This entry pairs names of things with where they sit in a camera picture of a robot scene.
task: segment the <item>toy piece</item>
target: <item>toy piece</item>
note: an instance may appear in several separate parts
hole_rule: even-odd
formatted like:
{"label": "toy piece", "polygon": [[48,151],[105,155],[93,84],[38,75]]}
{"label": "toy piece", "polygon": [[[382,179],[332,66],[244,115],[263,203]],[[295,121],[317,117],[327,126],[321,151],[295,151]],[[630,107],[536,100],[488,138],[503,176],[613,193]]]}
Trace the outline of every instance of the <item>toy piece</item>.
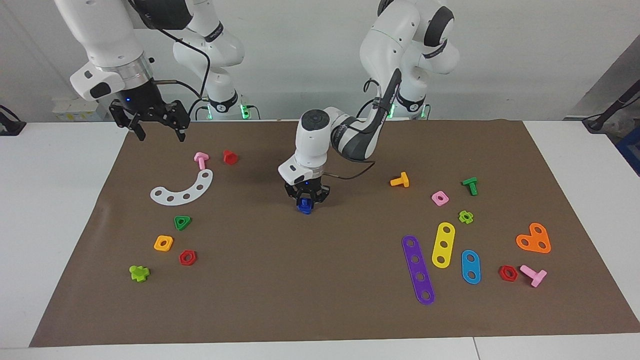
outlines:
{"label": "toy piece", "polygon": [[482,279],[480,257],[473,250],[462,252],[462,278],[471,285],[476,285]]}
{"label": "toy piece", "polygon": [[500,273],[502,280],[505,281],[514,282],[518,279],[518,272],[516,271],[516,268],[511,265],[500,266],[498,273]]}
{"label": "toy piece", "polygon": [[549,235],[547,229],[537,222],[532,222],[529,225],[529,231],[531,235],[518,235],[516,237],[516,244],[522,250],[541,252],[542,254],[548,254],[551,252],[551,241],[549,241]]}
{"label": "toy piece", "polygon": [[209,155],[205,154],[204,152],[196,152],[196,155],[193,157],[193,161],[198,163],[198,167],[200,167],[200,170],[204,170],[207,168],[204,165],[204,162],[208,159]]}
{"label": "toy piece", "polygon": [[300,199],[300,205],[298,205],[298,210],[300,210],[301,213],[310,215],[311,210],[313,208],[314,208],[313,202],[311,201],[311,199],[308,199],[306,197]]}
{"label": "toy piece", "polygon": [[540,270],[540,272],[535,272],[531,270],[531,268],[528,267],[527,265],[522,265],[520,267],[520,271],[532,279],[531,286],[533,286],[534,288],[537,288],[538,285],[540,285],[540,283],[542,282],[542,279],[544,279],[545,276],[547,276],[546,271]]}
{"label": "toy piece", "polygon": [[171,245],[173,245],[173,238],[167,235],[160,235],[156,239],[156,243],[154,244],[154,249],[158,251],[167,252],[171,249]]}
{"label": "toy piece", "polygon": [[437,206],[443,206],[449,202],[449,197],[444,192],[439,191],[431,196],[431,200],[433,200]]}
{"label": "toy piece", "polygon": [[397,179],[393,179],[390,182],[391,186],[403,185],[405,188],[409,187],[409,177],[406,175],[406,172],[401,172],[400,177]]}
{"label": "toy piece", "polygon": [[178,206],[189,204],[204,194],[213,181],[213,171],[208,168],[198,173],[196,182],[182,192],[171,192],[163,186],[151,190],[151,199],[160,205]]}
{"label": "toy piece", "polygon": [[198,257],[196,256],[196,252],[193,250],[185,250],[180,254],[180,264],[184,266],[191,266],[196,262]]}
{"label": "toy piece", "polygon": [[459,215],[458,220],[460,220],[460,222],[463,222],[467,225],[471,224],[474,221],[474,215],[468,212],[467,210],[460,211],[460,214],[458,215]]}
{"label": "toy piece", "polygon": [[408,266],[409,274],[411,274],[415,298],[418,299],[422,305],[432,304],[436,300],[436,293],[433,291],[433,285],[431,285],[431,279],[427,272],[427,265],[422,257],[418,239],[414,236],[407,235],[402,239],[402,246],[406,266]]}
{"label": "toy piece", "polygon": [[476,196],[478,194],[478,189],[476,188],[476,183],[478,182],[477,177],[471,177],[462,182],[462,185],[468,186],[469,191],[471,192],[471,196]]}
{"label": "toy piece", "polygon": [[234,154],[233,151],[225,150],[222,152],[222,160],[227,165],[233,165],[238,162],[238,155]]}
{"label": "toy piece", "polygon": [[440,223],[431,255],[431,262],[438,268],[444,269],[449,266],[455,236],[456,228],[453,225],[448,222]]}
{"label": "toy piece", "polygon": [[131,266],[129,268],[129,272],[131,273],[131,280],[135,280],[138,282],[147,281],[147,276],[151,274],[148,268],[145,268],[144,266],[136,266],[136,265]]}
{"label": "toy piece", "polygon": [[191,223],[191,217],[177,216],[173,218],[176,230],[182,231]]}

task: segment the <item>white table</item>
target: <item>white table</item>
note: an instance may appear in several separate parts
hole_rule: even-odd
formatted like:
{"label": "white table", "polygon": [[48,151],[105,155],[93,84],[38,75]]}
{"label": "white table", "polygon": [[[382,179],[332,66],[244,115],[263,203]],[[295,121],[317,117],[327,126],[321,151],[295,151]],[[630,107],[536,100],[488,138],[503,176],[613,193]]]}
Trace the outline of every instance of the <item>white table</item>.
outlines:
{"label": "white table", "polygon": [[[525,124],[638,316],[640,178],[604,135],[587,133],[578,122]],[[640,356],[640,334],[26,348],[125,134],[110,123],[29,124],[16,138],[0,138],[0,359],[636,360]]]}

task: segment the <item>orange toy piece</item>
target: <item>orange toy piece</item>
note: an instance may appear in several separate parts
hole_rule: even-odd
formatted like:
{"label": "orange toy piece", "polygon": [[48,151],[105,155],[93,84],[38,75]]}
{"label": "orange toy piece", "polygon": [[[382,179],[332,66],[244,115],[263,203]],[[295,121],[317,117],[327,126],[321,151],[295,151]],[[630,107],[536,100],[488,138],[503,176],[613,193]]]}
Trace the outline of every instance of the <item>orange toy piece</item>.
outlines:
{"label": "orange toy piece", "polygon": [[160,235],[158,239],[156,239],[154,249],[167,252],[171,249],[171,245],[173,245],[173,238],[171,236]]}
{"label": "orange toy piece", "polygon": [[529,225],[529,231],[531,235],[521,234],[516,237],[518,247],[522,250],[541,252],[542,254],[551,252],[551,242],[544,226],[537,222],[532,222]]}
{"label": "orange toy piece", "polygon": [[390,181],[391,186],[403,185],[405,188],[409,187],[409,177],[406,175],[406,172],[401,172],[400,177],[397,179],[393,179]]}

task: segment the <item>brown mat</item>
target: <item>brown mat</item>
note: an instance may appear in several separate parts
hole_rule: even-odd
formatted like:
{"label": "brown mat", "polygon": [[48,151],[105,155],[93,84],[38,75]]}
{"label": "brown mat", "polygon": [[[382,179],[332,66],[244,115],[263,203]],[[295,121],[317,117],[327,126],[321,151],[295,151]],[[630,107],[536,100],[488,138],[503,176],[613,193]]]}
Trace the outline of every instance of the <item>brown mat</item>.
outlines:
{"label": "brown mat", "polygon": [[[364,176],[326,177],[332,193],[313,214],[294,207],[277,166],[294,150],[296,124],[196,123],[178,143],[145,124],[129,135],[102,189],[31,346],[210,343],[640,332],[598,252],[521,122],[393,122],[385,125]],[[222,163],[231,149],[240,161]],[[193,184],[193,155],[212,156],[215,175],[200,199],[176,208],[153,202],[156,186]],[[362,166],[333,151],[328,170]],[[406,171],[410,188],[391,188]],[[479,179],[471,197],[460,181]],[[431,194],[451,201],[438,208]],[[475,215],[473,224],[458,212]],[[189,215],[183,232],[173,217]],[[451,265],[430,262],[438,224],[456,237]],[[526,252],[518,234],[531,222],[549,233],[552,252]],[[160,234],[171,251],[153,249]],[[401,240],[421,243],[436,301],[415,298]],[[181,266],[184,249],[197,262]],[[460,254],[475,250],[483,280],[461,277]],[[500,279],[498,268],[545,269],[540,287]],[[131,265],[147,266],[144,283]]]}

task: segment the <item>red hexagonal nut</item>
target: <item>red hexagonal nut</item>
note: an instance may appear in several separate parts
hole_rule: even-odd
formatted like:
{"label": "red hexagonal nut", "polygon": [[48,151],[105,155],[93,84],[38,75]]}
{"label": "red hexagonal nut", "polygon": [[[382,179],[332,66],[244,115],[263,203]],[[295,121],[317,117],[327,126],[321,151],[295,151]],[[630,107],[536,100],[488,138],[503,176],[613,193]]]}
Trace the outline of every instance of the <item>red hexagonal nut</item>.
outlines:
{"label": "red hexagonal nut", "polygon": [[224,152],[222,152],[222,160],[227,165],[233,165],[238,162],[238,155],[234,154],[233,151],[225,150]]}
{"label": "red hexagonal nut", "polygon": [[518,279],[518,272],[516,268],[511,265],[504,265],[500,267],[500,277],[502,280],[514,282]]}
{"label": "red hexagonal nut", "polygon": [[196,256],[196,252],[193,250],[185,250],[180,254],[180,264],[184,266],[191,266],[196,262],[198,256]]}

